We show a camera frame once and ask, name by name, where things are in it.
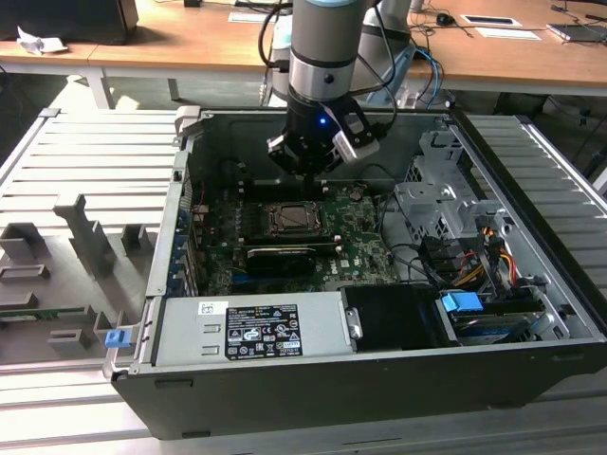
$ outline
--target computer mouse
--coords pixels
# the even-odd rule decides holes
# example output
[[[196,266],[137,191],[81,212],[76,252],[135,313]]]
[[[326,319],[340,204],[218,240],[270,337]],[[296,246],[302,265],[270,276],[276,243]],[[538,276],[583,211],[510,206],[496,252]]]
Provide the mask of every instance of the computer mouse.
[[[455,24],[455,18],[446,12],[439,12],[436,15],[436,24],[440,27],[448,27]]]

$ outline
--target warning label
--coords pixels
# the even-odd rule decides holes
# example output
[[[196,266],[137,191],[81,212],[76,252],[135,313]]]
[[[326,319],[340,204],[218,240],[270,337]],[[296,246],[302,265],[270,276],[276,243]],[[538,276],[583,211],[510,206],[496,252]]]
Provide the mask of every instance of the warning label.
[[[228,308],[226,329],[229,360],[304,353],[297,305]]]

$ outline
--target desk leg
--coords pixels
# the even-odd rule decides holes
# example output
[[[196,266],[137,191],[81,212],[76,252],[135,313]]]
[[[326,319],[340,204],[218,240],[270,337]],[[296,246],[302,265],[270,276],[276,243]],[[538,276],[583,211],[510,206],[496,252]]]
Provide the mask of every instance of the desk leg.
[[[85,71],[88,86],[93,91],[93,98],[99,109],[114,109],[114,99],[102,68],[90,67]]]
[[[179,87],[177,86],[177,79],[168,79],[169,82],[169,93],[171,94],[171,100],[179,101]]]

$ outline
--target green circuit board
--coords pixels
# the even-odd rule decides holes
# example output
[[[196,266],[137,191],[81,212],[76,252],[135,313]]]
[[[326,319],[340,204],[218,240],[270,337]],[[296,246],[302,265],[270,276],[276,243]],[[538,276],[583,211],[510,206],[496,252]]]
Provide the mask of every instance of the green circuit board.
[[[376,231],[377,207],[363,187],[330,186],[325,198],[314,203],[323,228],[332,238],[340,236],[340,252],[317,257],[314,272],[297,280],[248,277],[243,253],[247,249],[239,242],[237,228],[238,213],[247,204],[251,203],[228,191],[209,203],[201,242],[207,276],[202,295],[335,291],[350,284],[397,282],[393,261]]]

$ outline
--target blue drive latch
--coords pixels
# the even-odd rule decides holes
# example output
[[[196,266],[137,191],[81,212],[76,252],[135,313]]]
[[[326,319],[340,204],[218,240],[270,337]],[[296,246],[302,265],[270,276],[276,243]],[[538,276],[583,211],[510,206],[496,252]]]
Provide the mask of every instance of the blue drive latch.
[[[105,347],[110,348],[128,348],[131,346],[131,331],[114,329],[110,330],[105,336]]]
[[[483,311],[483,303],[475,292],[450,292],[442,298],[447,312],[451,311]]]

